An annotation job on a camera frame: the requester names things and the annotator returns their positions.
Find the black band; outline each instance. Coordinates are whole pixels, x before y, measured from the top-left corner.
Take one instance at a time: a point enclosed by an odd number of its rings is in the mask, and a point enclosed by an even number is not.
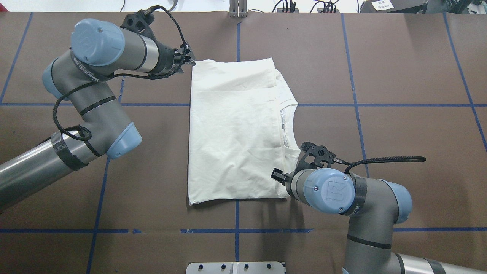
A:
[[[71,154],[68,146],[62,138],[61,132],[56,132],[51,136],[51,144],[53,145],[54,151],[57,156],[63,161],[63,163],[72,170],[80,170],[81,168],[87,166],[88,164],[83,163]]]
[[[78,133],[81,137],[86,137],[82,130],[78,130]],[[90,144],[90,141],[85,141],[86,147],[95,155],[96,157],[101,157],[101,154],[96,151],[96,149]]]
[[[132,70],[138,70],[140,67],[142,67],[144,65],[144,63],[146,62],[146,59],[147,59],[147,44],[146,44],[146,41],[144,40],[144,38],[142,38],[142,35],[139,35],[140,39],[142,39],[142,42],[144,43],[144,59],[142,60],[142,62],[140,63],[140,65]]]
[[[401,258],[401,255],[394,253],[399,260],[399,267],[401,268],[401,274],[406,274],[406,269],[404,268],[404,261]]]
[[[348,210],[342,213],[342,215],[345,216],[357,215],[360,209],[364,206],[365,197],[367,196],[367,182],[365,178],[352,176],[352,179],[354,179],[355,198]]]
[[[378,247],[378,248],[382,248],[382,249],[391,249],[390,244],[382,244],[382,243],[371,242],[371,241],[367,241],[367,240],[364,240],[361,238],[353,237],[352,235],[347,235],[347,238],[349,240],[354,241],[354,242],[359,243],[359,244],[369,245],[369,246]]]
[[[75,63],[76,68],[78,68],[91,82],[106,82],[110,78],[105,77],[91,69],[88,68],[88,64],[78,59],[72,50],[69,51],[71,55],[71,60]]]
[[[96,103],[94,103],[94,104],[92,104],[92,105],[90,105],[90,106],[87,106],[87,107],[86,107],[84,110],[80,111],[80,112],[79,112],[79,114],[80,114],[81,116],[83,116],[83,115],[85,115],[85,114],[86,114],[88,111],[90,111],[90,110],[92,110],[92,109],[94,109],[94,108],[96,108],[96,107],[99,107],[99,106],[103,105],[104,103],[108,103],[108,102],[110,102],[110,101],[113,101],[113,100],[117,100],[117,97],[115,97],[115,96],[111,96],[111,97],[105,98],[105,99],[103,99],[103,100],[100,100],[100,101],[98,101],[98,102],[96,102]]]
[[[430,264],[431,269],[433,269],[433,274],[446,274],[445,269],[438,261],[426,258],[423,259],[425,259]]]

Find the light blue cap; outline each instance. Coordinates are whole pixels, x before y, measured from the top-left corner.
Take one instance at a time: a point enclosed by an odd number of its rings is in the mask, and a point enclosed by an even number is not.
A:
[[[397,222],[395,222],[395,224],[400,224],[405,222],[409,217],[409,213],[411,213],[412,211],[411,194],[409,194],[409,191],[402,185],[391,183],[382,179],[381,181],[384,181],[389,185],[397,200],[397,206],[399,208],[399,216],[397,217]]]
[[[42,73],[42,83],[44,84],[44,87],[47,89],[47,91],[54,95],[54,97],[56,97],[57,99],[61,98],[62,94],[61,92],[59,92],[59,90],[57,90],[56,86],[54,85],[54,81],[53,81],[53,64],[54,64],[54,61],[56,61],[56,59],[54,59],[48,66],[47,68],[44,70],[44,72]]]
[[[71,33],[71,48],[81,61],[92,66],[106,66],[122,55],[125,37],[113,23],[83,19]]]
[[[133,122],[131,122],[110,146],[107,156],[110,159],[117,159],[140,145],[141,142],[142,137]]]
[[[336,169],[318,169],[304,182],[304,197],[310,206],[323,213],[343,213],[354,201],[354,183]]]

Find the metal bracket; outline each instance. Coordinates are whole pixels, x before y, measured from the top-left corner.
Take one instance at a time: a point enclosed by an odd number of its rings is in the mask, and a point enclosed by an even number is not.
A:
[[[190,263],[186,274],[286,274],[280,262]]]
[[[230,0],[230,17],[247,17],[247,0]]]

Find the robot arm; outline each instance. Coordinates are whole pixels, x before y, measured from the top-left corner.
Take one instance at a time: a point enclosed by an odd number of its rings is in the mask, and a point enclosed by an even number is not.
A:
[[[398,184],[345,174],[330,168],[342,162],[324,146],[301,146],[305,155],[296,170],[274,169],[272,178],[286,186],[289,195],[314,209],[350,217],[344,274],[487,274],[435,260],[391,253],[393,225],[408,219],[412,199]],[[312,163],[305,162],[314,156]],[[327,162],[327,168],[321,162]]]
[[[148,73],[135,76],[139,78],[159,79],[181,71],[184,63],[194,65],[182,34],[180,49],[155,39],[149,24],[156,8],[128,15],[121,27],[95,19],[76,24],[72,48],[46,68],[42,81],[58,98],[56,105],[65,98],[72,102],[83,123],[67,129],[57,124],[60,132],[50,140],[0,165],[0,212],[99,156],[116,159],[141,143],[137,128],[106,81],[133,76],[114,75],[118,69]]]

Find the white label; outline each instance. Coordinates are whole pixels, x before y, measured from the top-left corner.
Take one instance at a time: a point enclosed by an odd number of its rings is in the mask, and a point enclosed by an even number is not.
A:
[[[380,0],[372,2],[375,10],[388,10],[394,8],[390,0]]]

